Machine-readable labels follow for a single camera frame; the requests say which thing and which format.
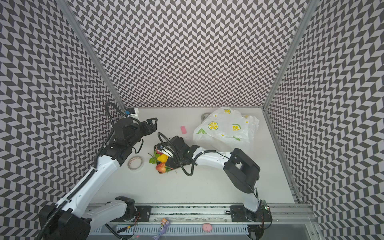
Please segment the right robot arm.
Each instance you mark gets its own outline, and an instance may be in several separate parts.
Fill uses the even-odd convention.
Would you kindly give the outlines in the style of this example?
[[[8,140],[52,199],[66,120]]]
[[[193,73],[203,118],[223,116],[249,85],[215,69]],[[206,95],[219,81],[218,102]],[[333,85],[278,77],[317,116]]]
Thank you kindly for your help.
[[[261,168],[244,151],[238,148],[231,152],[206,150],[197,145],[188,146],[178,136],[168,139],[162,133],[158,133],[158,138],[160,143],[157,147],[169,156],[167,164],[171,164],[165,166],[166,171],[181,168],[191,177],[196,166],[208,166],[225,172],[231,183],[245,194],[243,206],[239,210],[231,208],[233,220],[261,222],[262,225],[273,222],[271,210],[263,205],[257,190]]]

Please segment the white plastic bag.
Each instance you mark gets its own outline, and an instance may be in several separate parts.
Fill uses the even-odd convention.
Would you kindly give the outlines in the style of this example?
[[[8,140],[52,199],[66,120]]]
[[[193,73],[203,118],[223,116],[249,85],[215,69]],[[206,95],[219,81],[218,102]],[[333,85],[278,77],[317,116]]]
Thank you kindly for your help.
[[[252,155],[259,122],[255,116],[221,107],[196,127],[193,142],[207,150],[231,152],[237,148]]]

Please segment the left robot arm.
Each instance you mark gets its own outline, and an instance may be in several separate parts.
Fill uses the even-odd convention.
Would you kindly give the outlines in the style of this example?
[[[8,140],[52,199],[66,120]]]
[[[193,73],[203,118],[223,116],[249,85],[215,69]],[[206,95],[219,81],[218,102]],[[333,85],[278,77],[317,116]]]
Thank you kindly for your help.
[[[137,109],[121,111],[114,103],[105,103],[111,122],[111,132],[98,151],[93,166],[84,177],[54,205],[46,205],[39,212],[41,230],[38,240],[85,240],[91,232],[115,219],[135,220],[135,201],[119,196],[112,202],[86,212],[91,200],[132,154],[135,145],[143,144],[143,137],[157,131],[157,118],[141,122]]]

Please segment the red peach fake fruit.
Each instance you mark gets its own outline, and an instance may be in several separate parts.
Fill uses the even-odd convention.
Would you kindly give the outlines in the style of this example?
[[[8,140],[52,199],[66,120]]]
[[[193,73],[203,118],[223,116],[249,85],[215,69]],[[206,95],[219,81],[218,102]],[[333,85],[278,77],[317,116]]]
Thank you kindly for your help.
[[[164,174],[164,173],[168,173],[172,170],[172,168],[170,167],[167,167],[165,163],[160,163],[156,166],[156,170],[160,173],[160,174]]]

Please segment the yellow fake lemon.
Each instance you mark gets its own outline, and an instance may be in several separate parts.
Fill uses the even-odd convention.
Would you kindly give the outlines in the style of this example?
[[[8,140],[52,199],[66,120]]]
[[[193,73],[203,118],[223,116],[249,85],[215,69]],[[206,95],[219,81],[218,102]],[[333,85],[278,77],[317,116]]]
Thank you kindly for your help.
[[[169,159],[169,156],[168,155],[165,155],[165,154],[162,154],[160,155],[157,160],[161,163],[166,163]]]

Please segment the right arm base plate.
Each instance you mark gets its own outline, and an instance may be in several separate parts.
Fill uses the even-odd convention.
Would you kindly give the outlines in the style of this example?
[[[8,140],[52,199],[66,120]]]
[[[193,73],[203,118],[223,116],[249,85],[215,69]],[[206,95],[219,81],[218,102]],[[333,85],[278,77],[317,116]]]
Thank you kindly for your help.
[[[260,222],[270,223],[273,218],[269,211],[264,207],[258,207],[256,212],[246,209],[243,205],[230,206],[232,222]]]

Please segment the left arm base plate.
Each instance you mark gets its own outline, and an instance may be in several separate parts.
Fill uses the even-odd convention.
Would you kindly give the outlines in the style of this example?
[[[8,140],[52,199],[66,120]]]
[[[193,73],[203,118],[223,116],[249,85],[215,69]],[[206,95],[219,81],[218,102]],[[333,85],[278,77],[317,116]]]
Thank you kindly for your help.
[[[137,223],[148,223],[150,221],[152,208],[153,207],[150,205],[135,206],[135,221]]]

